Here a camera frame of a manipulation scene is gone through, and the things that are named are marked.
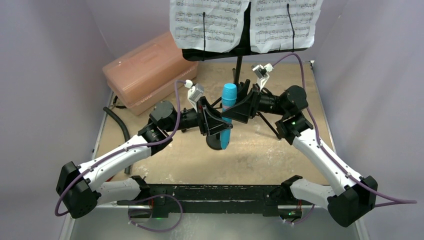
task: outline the white wall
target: white wall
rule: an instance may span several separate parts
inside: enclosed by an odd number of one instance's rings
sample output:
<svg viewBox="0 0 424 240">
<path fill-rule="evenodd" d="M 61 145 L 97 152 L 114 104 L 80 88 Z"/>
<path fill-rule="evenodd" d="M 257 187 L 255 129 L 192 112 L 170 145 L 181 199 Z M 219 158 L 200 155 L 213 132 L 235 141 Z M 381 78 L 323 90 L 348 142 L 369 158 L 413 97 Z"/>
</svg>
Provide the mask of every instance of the white wall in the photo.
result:
<svg viewBox="0 0 424 240">
<path fill-rule="evenodd" d="M 367 214 L 373 240 L 424 235 L 423 11 L 423 1 L 349 0 L 314 66 L 337 152 L 382 193 L 418 200 Z"/>
<path fill-rule="evenodd" d="M 85 0 L 0 2 L 0 235 L 58 239 L 63 164 L 90 159 L 112 60 Z"/>
<path fill-rule="evenodd" d="M 348 0 L 324 0 L 316 23 L 314 45 L 299 52 L 304 61 L 314 60 L 330 29 Z M 117 58 L 169 31 L 169 0 L 87 0 L 110 51 Z M 275 62 L 286 53 L 245 57 L 250 62 Z M 235 58 L 217 61 L 234 62 Z M 296 62 L 296 58 L 287 58 Z"/>
</svg>

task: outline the wooden table surface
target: wooden table surface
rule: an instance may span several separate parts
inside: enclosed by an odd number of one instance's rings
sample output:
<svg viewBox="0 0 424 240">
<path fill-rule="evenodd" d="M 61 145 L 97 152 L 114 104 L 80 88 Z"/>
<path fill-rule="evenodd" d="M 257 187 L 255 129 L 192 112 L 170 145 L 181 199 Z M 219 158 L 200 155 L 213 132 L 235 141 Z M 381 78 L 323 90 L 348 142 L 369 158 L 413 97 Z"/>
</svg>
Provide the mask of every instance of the wooden table surface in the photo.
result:
<svg viewBox="0 0 424 240">
<path fill-rule="evenodd" d="M 200 62 L 195 81 L 205 90 L 209 103 L 220 97 L 225 83 L 233 82 L 232 68 L 235 63 Z M 256 75 L 251 70 L 251 63 L 243 63 L 240 81 L 250 79 L 256 83 Z M 322 110 L 321 100 L 316 88 L 313 72 L 304 64 L 306 93 L 309 107 L 317 121 L 321 138 L 332 146 L 326 120 Z M 266 84 L 274 95 L 280 95 L 292 85 L 302 85 L 298 64 L 278 64 L 270 73 Z M 191 108 L 187 101 L 187 89 L 179 89 L 181 109 Z M 165 98 L 176 108 L 175 94 Z M 131 136 L 137 134 L 148 122 L 148 109 L 141 115 L 133 115 L 128 109 L 113 111 L 126 124 Z M 275 122 L 281 117 L 264 114 L 269 122 Z M 328 184 L 318 169 L 297 149 L 290 146 L 284 139 L 278 140 L 265 122 L 256 116 L 248 124 L 233 121 L 231 140 L 226 150 L 212 150 L 206 144 L 198 128 L 187 132 L 177 132 L 173 141 L 156 155 L 140 160 L 134 164 L 131 175 L 146 176 L 147 183 L 163 184 L 270 184 L 278 185 L 293 175 L 317 183 Z M 106 118 L 100 137 L 96 157 L 99 157 L 124 142 L 121 129 L 109 116 Z M 119 172 L 113 181 L 127 179 L 124 171 Z"/>
</svg>

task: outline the purple cable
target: purple cable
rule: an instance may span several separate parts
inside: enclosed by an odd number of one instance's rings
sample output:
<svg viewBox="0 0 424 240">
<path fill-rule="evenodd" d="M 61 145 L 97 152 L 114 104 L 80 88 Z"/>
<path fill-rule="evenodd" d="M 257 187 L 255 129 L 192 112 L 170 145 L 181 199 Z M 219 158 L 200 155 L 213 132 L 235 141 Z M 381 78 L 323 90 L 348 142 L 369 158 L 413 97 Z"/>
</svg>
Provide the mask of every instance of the purple cable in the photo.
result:
<svg viewBox="0 0 424 240">
<path fill-rule="evenodd" d="M 292 52 L 287 54 L 286 56 L 282 57 L 280 60 L 278 60 L 276 63 L 274 63 L 272 66 L 275 66 L 276 64 L 278 64 L 281 60 L 287 58 L 288 56 L 295 56 L 297 58 L 297 60 L 299 61 L 299 65 L 300 65 L 300 72 L 301 72 L 301 77 L 302 77 L 302 87 L 303 89 L 305 89 L 306 91 L 306 83 L 305 83 L 305 75 L 304 75 L 304 67 L 302 65 L 302 60 L 301 57 L 299 55 L 297 55 L 296 53 Z M 392 202 L 386 202 L 386 203 L 380 203 L 380 204 L 376 204 L 375 207 L 384 207 L 384 206 L 390 206 L 390 205 L 397 205 L 397 204 L 416 204 L 417 201 L 416 200 L 407 200 L 407 199 L 399 199 L 399 198 L 395 198 L 392 196 L 388 196 L 385 195 L 383 193 L 380 193 L 370 187 L 368 187 L 367 185 L 363 184 L 362 182 L 358 181 L 356 178 L 354 178 L 353 176 L 351 176 L 350 174 L 348 174 L 348 171 L 346 169 L 343 168 L 342 165 L 340 165 L 340 163 L 337 162 L 336 159 L 334 159 L 334 157 L 325 149 L 325 147 L 321 146 L 321 139 L 320 139 L 320 132 L 318 130 L 318 125 L 317 122 L 315 121 L 314 116 L 312 115 L 311 110 L 309 109 L 309 107 L 306 108 L 307 113 L 310 116 L 310 119 L 312 119 L 313 122 L 313 126 L 315 128 L 315 136 L 316 136 L 316 142 L 318 143 L 319 148 L 325 153 L 325 155 L 327 155 L 328 158 L 330 158 L 330 160 L 345 174 L 349 177 L 349 179 L 351 179 L 352 181 L 354 181 L 356 184 L 358 184 L 359 186 L 363 187 L 364 189 L 366 189 L 367 191 L 369 191 L 372 194 L 375 194 L 379 197 L 382 197 L 384 199 L 390 200 Z"/>
<path fill-rule="evenodd" d="M 299 221 L 295 221 L 295 222 L 288 222 L 288 221 L 285 221 L 284 223 L 285 223 L 285 224 L 290 224 L 290 225 L 301 224 L 301 223 L 303 223 L 306 219 L 308 219 L 308 218 L 309 218 L 309 216 L 311 215 L 311 213 L 312 213 L 312 211 L 314 210 L 314 208 L 315 208 L 315 204 L 312 204 L 312 207 L 310 208 L 310 210 L 309 210 L 309 212 L 306 214 L 306 216 L 305 216 L 304 218 L 301 218 Z"/>
<path fill-rule="evenodd" d="M 178 94 L 178 84 L 177 83 L 182 83 L 185 84 L 186 81 L 181 81 L 181 80 L 177 80 L 175 81 L 174 84 L 174 90 L 175 90 L 175 97 L 176 97 L 176 107 L 177 107 L 177 111 L 176 111 L 176 123 L 175 123 L 175 127 L 172 131 L 172 133 L 165 139 L 157 141 L 157 142 L 150 142 L 150 143 L 143 143 L 143 144 L 135 144 L 135 145 L 131 145 L 128 146 L 128 150 L 133 149 L 133 148 L 139 148 L 139 147 L 151 147 L 151 146 L 156 146 L 156 145 L 160 145 L 163 143 L 166 143 L 168 140 L 170 140 L 175 133 L 178 130 L 178 126 L 180 125 L 180 118 L 181 118 L 181 106 L 180 106 L 180 96 Z M 97 167 L 98 165 L 102 164 L 103 162 L 105 162 L 106 160 L 125 152 L 124 149 L 120 149 L 118 151 L 115 151 L 109 155 L 104 156 L 102 159 L 98 160 L 97 162 L 95 162 L 91 168 L 94 169 L 95 167 Z M 57 201 L 56 207 L 54 208 L 54 215 L 56 215 L 57 217 L 61 217 L 66 215 L 67 213 L 69 213 L 69 211 L 65 211 L 65 212 L 59 212 L 59 207 L 61 206 L 61 202 L 63 201 L 65 195 L 69 192 L 69 190 L 78 182 L 78 180 L 80 178 L 82 178 L 84 175 L 86 175 L 88 172 L 90 171 L 90 169 L 87 169 L 85 171 L 83 171 L 82 173 L 80 173 L 72 182 L 70 182 L 70 184 L 65 188 L 65 190 L 62 192 L 62 194 L 59 197 L 59 200 Z"/>
<path fill-rule="evenodd" d="M 178 201 L 174 196 L 168 195 L 168 194 L 158 194 L 158 195 L 154 195 L 154 196 L 151 196 L 151 197 L 142 199 L 142 200 L 131 201 L 131 203 L 133 203 L 133 204 L 139 204 L 139 203 L 148 201 L 150 199 L 155 199 L 155 198 L 158 198 L 158 197 L 168 197 L 168 198 L 171 198 L 171 199 L 173 199 L 178 204 L 180 215 L 179 215 L 178 221 L 173 226 L 171 226 L 169 228 L 165 228 L 165 229 L 153 229 L 153 228 L 145 227 L 145 226 L 142 226 L 142 225 L 134 222 L 133 220 L 131 220 L 130 213 L 128 213 L 129 223 L 131 223 L 132 225 L 134 225 L 136 227 L 139 227 L 141 229 L 144 229 L 144 230 L 147 230 L 147 231 L 150 231 L 150 232 L 154 232 L 154 233 L 165 233 L 165 232 L 168 232 L 168 231 L 171 231 L 171 230 L 175 229 L 180 224 L 181 220 L 183 219 L 183 206 L 181 205 L 180 201 Z"/>
</svg>

